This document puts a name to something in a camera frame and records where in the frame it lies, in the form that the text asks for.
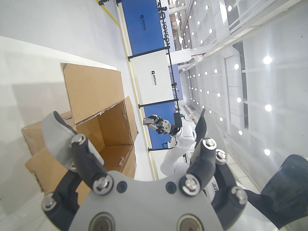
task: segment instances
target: cardboard box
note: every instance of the cardboard box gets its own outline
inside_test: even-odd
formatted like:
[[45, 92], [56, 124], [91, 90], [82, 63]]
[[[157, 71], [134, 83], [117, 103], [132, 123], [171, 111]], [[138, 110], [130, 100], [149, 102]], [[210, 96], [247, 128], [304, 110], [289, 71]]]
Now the cardboard box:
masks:
[[[61, 64], [71, 107], [61, 114], [67, 124], [85, 134], [105, 161], [107, 170], [135, 175], [134, 141], [138, 134], [132, 103], [124, 99], [119, 71], [75, 64]], [[25, 164], [43, 192], [54, 191], [67, 169], [45, 148], [41, 122], [22, 129], [33, 157]], [[82, 203], [90, 189], [77, 189]]]

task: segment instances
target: white ceiling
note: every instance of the white ceiling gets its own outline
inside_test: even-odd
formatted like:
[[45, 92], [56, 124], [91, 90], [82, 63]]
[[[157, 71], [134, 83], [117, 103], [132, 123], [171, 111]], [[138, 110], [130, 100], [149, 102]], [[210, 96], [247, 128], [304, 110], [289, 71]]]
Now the white ceiling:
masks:
[[[225, 134], [228, 150], [260, 188], [288, 155], [308, 156], [307, 0], [298, 7], [291, 7], [284, 16], [245, 36], [242, 53], [229, 45], [181, 74], [184, 102], [193, 105], [197, 113], [202, 105], [212, 111], [217, 126]], [[199, 17], [201, 13], [208, 13], [205, 9], [193, 11], [194, 16], [198, 13]], [[204, 28], [209, 27], [211, 19], [206, 19], [202, 27], [189, 23], [190, 29], [196, 27], [194, 36], [204, 36]], [[271, 64], [263, 63], [265, 56], [272, 58]], [[239, 64], [238, 70], [234, 69], [235, 64]], [[247, 82], [247, 100], [244, 101], [243, 73]], [[191, 86], [197, 91], [189, 90]], [[244, 103], [248, 105], [248, 128], [244, 126]], [[272, 106], [272, 111], [265, 110], [267, 104]], [[271, 151], [269, 156], [265, 155], [265, 149]], [[290, 226], [293, 231], [304, 230], [306, 222], [307, 218]]]

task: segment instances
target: floor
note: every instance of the floor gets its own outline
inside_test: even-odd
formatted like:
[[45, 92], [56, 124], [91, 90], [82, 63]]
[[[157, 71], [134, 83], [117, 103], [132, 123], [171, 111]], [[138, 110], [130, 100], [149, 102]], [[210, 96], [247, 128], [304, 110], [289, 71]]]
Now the floor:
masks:
[[103, 10], [95, 0], [0, 0], [0, 10], [0, 36], [17, 40], [14, 48], [1, 48], [0, 167], [5, 175], [0, 178], [0, 230], [55, 230], [40, 209], [43, 195], [24, 167], [31, 155], [20, 131], [52, 110], [69, 110], [62, 75], [51, 71], [55, 61], [85, 58], [121, 71], [139, 131], [135, 178], [152, 180], [115, 1]]

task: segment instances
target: box flap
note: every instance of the box flap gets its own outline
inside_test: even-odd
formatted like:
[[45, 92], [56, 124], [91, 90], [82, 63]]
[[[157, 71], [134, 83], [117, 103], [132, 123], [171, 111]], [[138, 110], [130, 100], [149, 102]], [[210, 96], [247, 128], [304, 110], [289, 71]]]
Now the box flap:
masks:
[[[71, 111], [60, 114], [60, 116], [63, 118], [66, 124], [70, 125], [73, 129], [76, 130]], [[22, 128], [22, 133], [29, 146], [29, 150], [32, 156], [45, 147], [42, 133], [42, 122], [37, 122]]]
[[131, 136], [132, 136], [132, 140], [134, 142], [135, 139], [136, 139], [136, 136], [138, 134], [138, 130], [137, 130], [137, 125], [136, 125], [136, 121], [135, 121], [133, 105], [132, 105], [129, 97], [126, 97], [124, 102], [125, 102], [127, 119], [128, 119], [128, 122], [129, 122], [129, 128], [131, 130]]
[[61, 68], [76, 124], [124, 99], [119, 71], [63, 63]]
[[[66, 174], [67, 169], [62, 166], [47, 150], [43, 148], [25, 164], [30, 173], [34, 174], [44, 194], [54, 191]], [[78, 204], [81, 205], [90, 188], [82, 181], [78, 186]]]

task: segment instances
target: bolt head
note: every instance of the bolt head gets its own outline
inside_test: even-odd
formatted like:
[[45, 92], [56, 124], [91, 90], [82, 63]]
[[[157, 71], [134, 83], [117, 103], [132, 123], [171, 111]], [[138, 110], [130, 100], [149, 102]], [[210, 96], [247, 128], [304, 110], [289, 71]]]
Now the bolt head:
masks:
[[195, 180], [192, 179], [192, 178], [188, 178], [188, 179], [185, 181], [185, 186], [186, 186], [190, 191], [194, 191], [194, 190], [196, 190], [196, 188], [197, 188], [197, 184], [196, 184]]
[[239, 189], [236, 191], [235, 195], [237, 196], [239, 200], [243, 200], [245, 198], [244, 193]]
[[106, 177], [101, 177], [97, 180], [97, 189], [102, 190], [107, 187], [108, 180]]
[[214, 140], [212, 140], [211, 138], [206, 139], [205, 143], [207, 146], [213, 146], [215, 144]]
[[243, 190], [241, 187], [239, 186], [234, 186], [231, 189], [231, 193], [238, 199], [238, 202], [241, 205], [245, 205], [247, 203], [247, 194], [245, 192], [245, 190]]
[[217, 152], [217, 157], [220, 160], [224, 160], [226, 158], [226, 155], [223, 152]]
[[52, 210], [57, 204], [53, 195], [53, 192], [48, 193], [42, 200], [42, 208], [46, 212]]

